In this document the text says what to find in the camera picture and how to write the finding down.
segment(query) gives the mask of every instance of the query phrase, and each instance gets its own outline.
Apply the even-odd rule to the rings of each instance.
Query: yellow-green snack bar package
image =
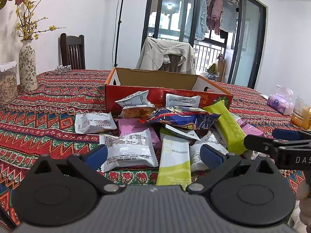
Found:
[[[189,184],[191,184],[189,142],[179,137],[165,135],[156,185],[181,185],[186,190]]]
[[[244,137],[246,137],[246,135],[230,114],[229,110],[225,107],[223,101],[204,107],[203,109],[209,113],[221,115],[214,125],[226,140],[228,152],[234,152],[237,155],[241,155],[247,151],[244,146]]]

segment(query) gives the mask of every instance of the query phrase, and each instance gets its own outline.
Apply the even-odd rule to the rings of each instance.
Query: blue snack package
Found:
[[[218,114],[209,114],[200,108],[169,106],[159,108],[155,116],[146,123],[164,123],[189,130],[205,130],[211,127],[219,117]]]

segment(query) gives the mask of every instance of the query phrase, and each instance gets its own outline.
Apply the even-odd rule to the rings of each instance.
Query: pink snack package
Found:
[[[126,136],[131,133],[142,132],[149,128],[152,144],[161,144],[161,141],[155,130],[150,125],[141,123],[139,121],[139,118],[121,118],[117,119],[116,121],[118,121],[119,124],[120,137]]]
[[[260,136],[260,137],[265,136],[265,134],[262,131],[260,131],[259,129],[250,125],[249,123],[243,122],[242,119],[238,119],[237,123],[240,125],[240,127],[244,131],[245,135],[256,135],[256,136]]]

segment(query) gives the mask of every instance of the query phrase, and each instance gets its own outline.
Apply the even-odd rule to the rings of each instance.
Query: beige jacket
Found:
[[[170,63],[169,54],[181,56],[180,73],[195,74],[195,51],[189,43],[160,40],[148,37],[140,53],[136,69],[158,70],[162,64]]]

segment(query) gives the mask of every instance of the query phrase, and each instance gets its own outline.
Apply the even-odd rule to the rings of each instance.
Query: light stand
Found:
[[[118,55],[118,43],[119,43],[119,33],[120,33],[120,25],[122,23],[121,21],[121,15],[122,15],[122,7],[123,7],[123,1],[121,1],[121,7],[120,7],[120,15],[119,15],[119,23],[118,23],[118,32],[117,32],[117,40],[116,40],[116,51],[115,51],[115,57],[114,57],[114,67],[117,67],[117,55]]]

